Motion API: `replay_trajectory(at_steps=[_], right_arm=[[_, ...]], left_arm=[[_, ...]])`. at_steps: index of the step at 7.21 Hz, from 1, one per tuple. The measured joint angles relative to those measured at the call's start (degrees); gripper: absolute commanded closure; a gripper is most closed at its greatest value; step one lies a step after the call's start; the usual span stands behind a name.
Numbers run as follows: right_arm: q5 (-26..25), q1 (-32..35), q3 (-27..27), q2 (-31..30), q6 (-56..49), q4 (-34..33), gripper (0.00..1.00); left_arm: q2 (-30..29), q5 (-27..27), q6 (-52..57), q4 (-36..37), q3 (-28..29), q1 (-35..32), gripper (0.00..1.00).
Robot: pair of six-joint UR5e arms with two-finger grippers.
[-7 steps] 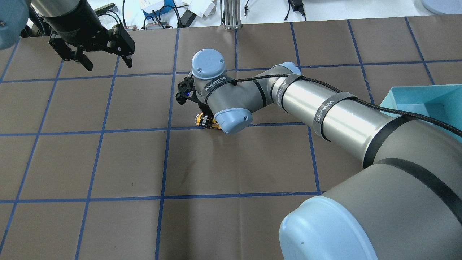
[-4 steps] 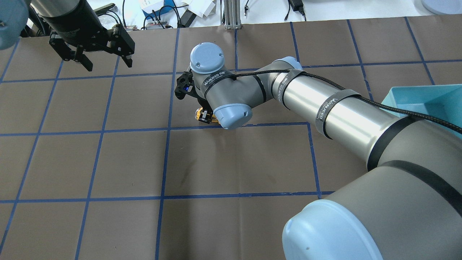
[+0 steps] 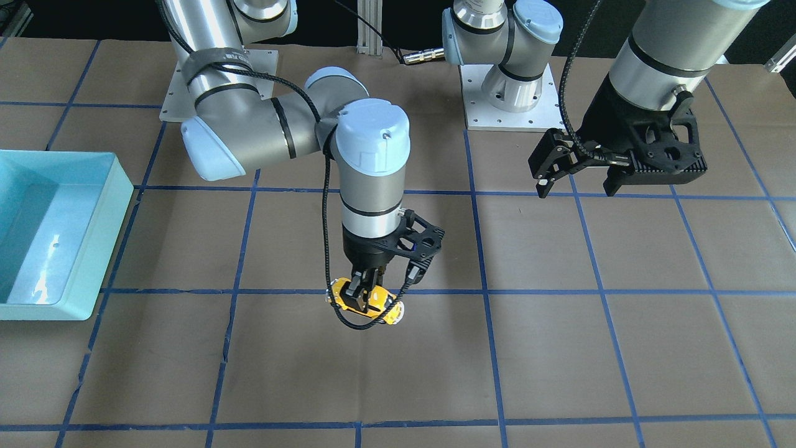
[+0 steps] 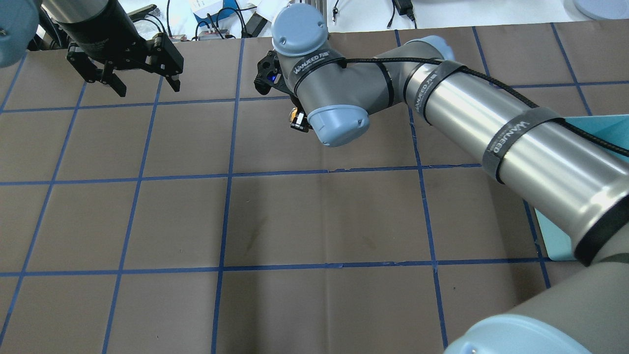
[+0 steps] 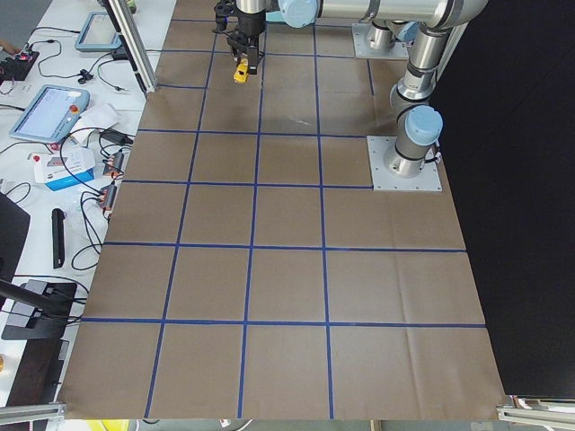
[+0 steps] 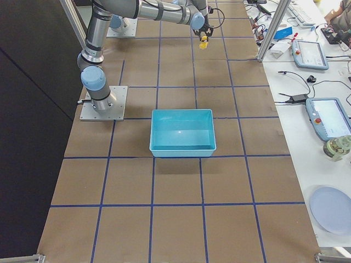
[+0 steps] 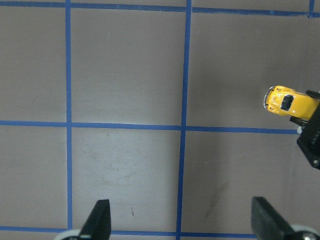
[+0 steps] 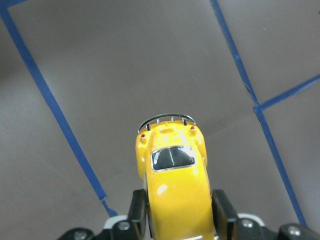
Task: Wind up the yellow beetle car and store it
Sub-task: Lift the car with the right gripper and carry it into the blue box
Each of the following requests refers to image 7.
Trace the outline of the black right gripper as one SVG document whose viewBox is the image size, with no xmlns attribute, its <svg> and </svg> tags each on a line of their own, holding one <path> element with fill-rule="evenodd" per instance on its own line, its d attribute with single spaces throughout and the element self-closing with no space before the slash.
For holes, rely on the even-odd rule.
<svg viewBox="0 0 320 240">
<path fill-rule="evenodd" d="M 306 95 L 320 100 L 320 92 L 307 90 Z M 300 137 L 297 139 L 297 144 L 308 160 L 309 164 L 320 169 L 320 106 L 318 106 L 311 116 L 310 120 L 304 120 L 298 117 L 291 116 L 290 122 L 297 125 L 305 125 Z"/>
</svg>

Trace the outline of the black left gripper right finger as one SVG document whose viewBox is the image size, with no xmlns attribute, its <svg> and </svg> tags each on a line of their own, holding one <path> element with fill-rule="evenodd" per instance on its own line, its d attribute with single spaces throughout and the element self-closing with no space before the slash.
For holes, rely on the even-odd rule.
<svg viewBox="0 0 320 240">
<path fill-rule="evenodd" d="M 318 240 L 320 233 L 311 227 L 290 225 L 261 196 L 251 200 L 251 229 L 258 240 Z"/>
</svg>

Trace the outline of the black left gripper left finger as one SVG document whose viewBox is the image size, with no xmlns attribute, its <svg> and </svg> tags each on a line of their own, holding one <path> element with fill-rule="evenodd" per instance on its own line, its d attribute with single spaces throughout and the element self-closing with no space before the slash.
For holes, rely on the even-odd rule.
<svg viewBox="0 0 320 240">
<path fill-rule="evenodd" d="M 78 235 L 79 240 L 108 240 L 111 235 L 111 208 L 108 199 L 98 200 Z"/>
</svg>

